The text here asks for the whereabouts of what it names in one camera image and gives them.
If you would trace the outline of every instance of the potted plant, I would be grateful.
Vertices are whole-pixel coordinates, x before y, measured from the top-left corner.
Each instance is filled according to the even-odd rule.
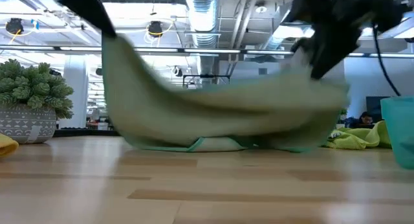
[[[18,143],[53,137],[57,118],[72,118],[73,89],[50,65],[24,68],[17,60],[0,63],[0,133]]]

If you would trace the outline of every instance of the ventilation duct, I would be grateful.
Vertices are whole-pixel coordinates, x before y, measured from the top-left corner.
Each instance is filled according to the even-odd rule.
[[[189,8],[191,29],[196,32],[211,32],[216,29],[219,0],[186,0]],[[217,36],[209,34],[194,34],[194,46],[212,49],[217,46]],[[212,74],[215,56],[199,56],[197,60],[199,74]],[[211,80],[201,80],[202,84]]]

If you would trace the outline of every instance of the yellow object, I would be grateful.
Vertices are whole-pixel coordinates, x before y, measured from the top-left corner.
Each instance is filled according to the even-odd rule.
[[[391,147],[385,121],[376,123],[373,129],[340,128],[334,130],[326,144],[329,148],[345,150],[364,150],[377,146]]]
[[[14,153],[19,148],[19,143],[10,137],[0,134],[0,157],[6,157]]]

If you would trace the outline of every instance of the green fabric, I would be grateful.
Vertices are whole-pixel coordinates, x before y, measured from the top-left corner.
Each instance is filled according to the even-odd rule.
[[[326,144],[329,148],[345,150],[364,150],[377,146],[391,147],[384,121],[376,123],[373,129],[340,128],[334,130]]]
[[[111,121],[146,150],[303,151],[325,144],[349,103],[346,84],[311,80],[301,65],[246,83],[182,89],[159,78],[122,36],[103,36],[102,70]]]

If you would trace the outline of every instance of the plant pot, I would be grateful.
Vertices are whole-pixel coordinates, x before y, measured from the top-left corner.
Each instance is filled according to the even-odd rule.
[[[43,143],[53,137],[55,129],[56,113],[52,108],[0,106],[0,133],[20,144]]]

